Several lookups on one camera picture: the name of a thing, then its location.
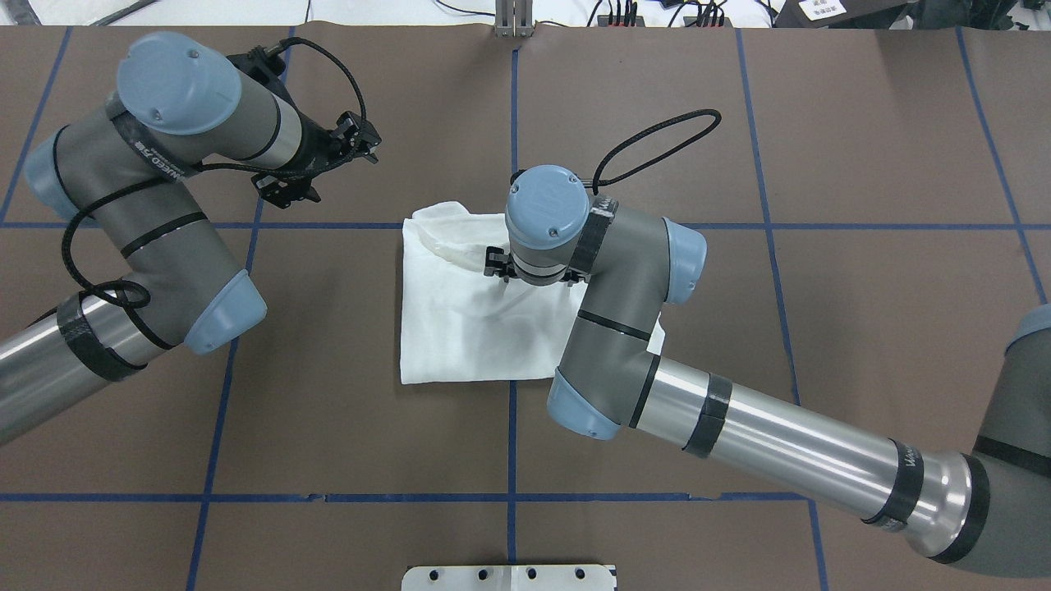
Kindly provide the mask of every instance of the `white sticker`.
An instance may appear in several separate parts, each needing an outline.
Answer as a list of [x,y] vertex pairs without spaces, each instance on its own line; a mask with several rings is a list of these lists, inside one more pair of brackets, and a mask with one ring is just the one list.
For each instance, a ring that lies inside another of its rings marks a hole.
[[840,4],[840,0],[802,0],[799,7],[803,8],[803,14],[812,21],[845,15],[847,12],[843,4]]

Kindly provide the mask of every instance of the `robotic arm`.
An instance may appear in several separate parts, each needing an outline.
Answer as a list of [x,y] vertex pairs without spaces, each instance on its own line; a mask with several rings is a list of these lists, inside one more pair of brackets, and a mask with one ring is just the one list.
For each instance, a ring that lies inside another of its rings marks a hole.
[[646,352],[661,305],[700,278],[700,233],[589,199],[552,165],[513,180],[507,225],[511,251],[490,248],[487,274],[589,281],[548,398],[563,427],[609,440],[627,425],[901,532],[936,562],[1051,575],[1051,306],[1008,347],[971,454],[926,453]]
[[[226,58],[176,33],[135,42],[105,105],[59,129],[27,158],[33,191],[71,220],[63,258],[85,288],[54,313],[0,343],[0,445],[181,343],[204,354],[266,314],[234,260],[182,181],[200,171],[256,172],[260,197],[288,207],[318,201],[313,177],[358,157],[376,161],[379,137],[347,111],[334,129],[301,113],[279,57],[300,38]],[[243,164],[201,164],[218,154]],[[82,221],[102,227],[131,272],[92,285],[71,264]]]

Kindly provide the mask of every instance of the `folded cloth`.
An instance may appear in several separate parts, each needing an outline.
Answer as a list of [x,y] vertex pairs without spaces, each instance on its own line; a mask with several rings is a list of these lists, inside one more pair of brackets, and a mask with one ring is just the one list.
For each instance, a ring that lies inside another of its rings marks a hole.
[[[555,374],[586,285],[486,277],[486,248],[508,249],[502,213],[447,201],[405,220],[401,237],[403,384]],[[659,353],[663,342],[658,323],[648,349]]]

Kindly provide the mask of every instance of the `blue joint cap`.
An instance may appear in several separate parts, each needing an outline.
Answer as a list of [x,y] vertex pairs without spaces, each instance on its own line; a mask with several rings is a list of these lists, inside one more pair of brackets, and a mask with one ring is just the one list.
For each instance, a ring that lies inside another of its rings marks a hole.
[[266,302],[248,271],[233,276],[193,322],[183,341],[194,353],[210,353],[245,333],[266,317]]
[[1011,339],[1007,348],[1010,349],[1011,345],[1017,343],[1021,339],[1029,337],[1033,332],[1048,328],[1051,328],[1051,304],[1044,304],[1029,310],[1029,313],[1022,319],[1022,322],[1018,323],[1018,331],[1014,333],[1014,339]]
[[610,421],[570,386],[559,369],[555,370],[548,394],[548,414],[574,433],[596,440],[612,440],[620,429],[620,425]]
[[222,54],[179,33],[150,33],[117,68],[117,94],[143,125],[174,136],[214,129],[241,101],[241,75]]
[[668,304],[683,304],[694,293],[697,281],[704,270],[708,243],[701,232],[680,226],[664,218],[667,228],[667,250],[671,269],[667,279]]
[[534,166],[511,186],[508,233],[527,248],[550,250],[576,238],[590,210],[588,190],[576,175],[554,164]]
[[[50,138],[44,140],[42,144],[29,152],[29,156],[25,158],[23,175],[33,195],[37,196],[41,203],[54,209],[59,218],[68,222],[79,209],[73,204],[65,187],[62,186],[59,167],[55,163],[55,146],[61,133],[61,129],[55,131]],[[80,225],[88,228],[99,227],[99,224],[91,218],[86,218]]]

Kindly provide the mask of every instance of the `white cloth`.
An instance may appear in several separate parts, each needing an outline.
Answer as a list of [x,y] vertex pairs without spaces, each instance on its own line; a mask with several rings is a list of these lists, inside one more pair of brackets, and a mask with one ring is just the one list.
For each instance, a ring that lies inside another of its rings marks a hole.
[[[406,220],[401,383],[551,378],[586,285],[536,287],[486,277],[486,248],[508,249],[502,213],[472,215],[455,201]],[[659,353],[660,324],[647,347]]]

